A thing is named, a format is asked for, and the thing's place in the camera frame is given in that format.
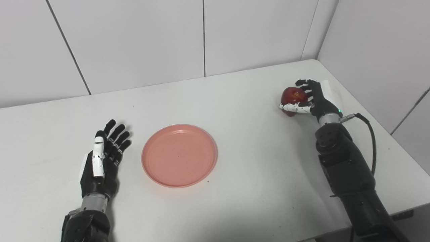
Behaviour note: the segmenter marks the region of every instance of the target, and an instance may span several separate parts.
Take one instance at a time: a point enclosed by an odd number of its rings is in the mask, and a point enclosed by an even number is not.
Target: apple
[[[304,102],[307,101],[307,95],[306,93],[297,87],[287,87],[284,92],[282,93],[281,97],[281,103],[282,105],[285,105],[287,103],[297,103],[297,102]],[[294,116],[295,112],[289,112],[282,109],[282,112],[287,114],[289,117]]]

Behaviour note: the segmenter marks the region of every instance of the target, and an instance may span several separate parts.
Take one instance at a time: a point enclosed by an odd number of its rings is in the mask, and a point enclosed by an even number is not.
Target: plate
[[[203,180],[215,166],[212,137],[193,125],[177,124],[157,131],[142,151],[142,166],[156,183],[186,187]]]

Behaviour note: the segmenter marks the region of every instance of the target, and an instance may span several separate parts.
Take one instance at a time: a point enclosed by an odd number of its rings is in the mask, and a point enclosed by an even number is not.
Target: robotic hand
[[[110,120],[104,130],[95,135],[94,149],[87,155],[80,181],[82,205],[65,216],[61,242],[108,241],[111,226],[105,214],[106,207],[117,192],[118,165],[123,152],[131,145],[127,140],[130,133],[123,132],[126,128],[123,124],[108,137],[115,124],[115,120]]]
[[[295,84],[306,92],[307,101],[281,104],[279,107],[289,112],[316,116],[320,125],[315,133],[319,162],[334,196],[341,199],[355,233],[366,242],[408,242],[376,194],[374,165],[371,171],[351,135],[341,124],[353,117],[366,122],[372,134],[375,161],[376,144],[369,121],[359,113],[343,117],[340,95],[327,80],[321,83],[298,80]]]
[[[289,112],[311,113],[318,121],[326,115],[330,117],[329,121],[343,116],[340,95],[332,89],[328,80],[320,83],[311,79],[301,79],[296,81],[295,85],[306,92],[307,101],[280,104],[281,109]]]

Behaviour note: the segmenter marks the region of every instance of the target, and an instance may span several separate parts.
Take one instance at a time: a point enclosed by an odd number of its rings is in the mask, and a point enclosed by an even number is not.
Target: robot finger
[[[112,142],[117,139],[118,135],[126,129],[125,125],[120,124],[118,127],[115,128],[115,130],[112,132],[112,134],[109,136],[109,140]]]
[[[111,132],[111,129],[117,124],[117,122],[114,119],[111,119],[107,124],[106,127],[104,128],[104,133],[107,135],[109,135],[109,133]]]
[[[296,81],[296,86],[301,86],[307,84],[307,79],[300,79]]]
[[[124,141],[124,143],[122,143],[121,146],[120,146],[120,151],[124,152],[124,150],[126,148],[128,148],[131,144],[132,144],[132,142],[130,140]]]
[[[296,86],[301,86],[304,84],[314,84],[316,81],[312,80],[312,79],[300,79],[296,81]]]
[[[107,140],[106,133],[103,130],[97,131],[97,133],[95,133],[95,137],[102,137],[105,142]]]
[[[289,111],[289,112],[296,112],[296,113],[310,113],[310,108],[312,107],[312,105],[309,105],[308,102],[305,102],[306,105],[304,105],[301,102],[298,103],[287,103],[285,105],[280,105],[279,107],[282,106],[282,109],[284,109],[285,111]]]
[[[115,141],[115,146],[119,147],[124,142],[124,140],[126,140],[129,136],[130,136],[130,132],[128,131],[122,133]]]
[[[307,98],[313,98],[313,93],[312,93],[312,91],[310,91],[310,92],[307,92],[306,93],[306,96],[307,96]]]
[[[303,91],[308,91],[308,90],[312,89],[309,85],[304,85],[304,86],[301,86],[299,88],[302,89]]]

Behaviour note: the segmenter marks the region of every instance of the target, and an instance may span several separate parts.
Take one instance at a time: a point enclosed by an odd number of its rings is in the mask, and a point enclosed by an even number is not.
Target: white table
[[[430,202],[430,177],[316,60],[169,84],[0,109],[0,234],[4,241],[59,241],[64,216],[80,206],[79,170],[94,134],[111,118],[132,146],[110,202],[112,241],[300,241],[350,226],[318,163],[310,115],[278,104],[297,79],[330,79],[344,113],[361,112],[378,144],[377,191],[390,214]],[[212,173],[187,188],[154,183],[141,151],[157,130],[193,124],[218,147]],[[359,120],[345,124],[368,161]]]

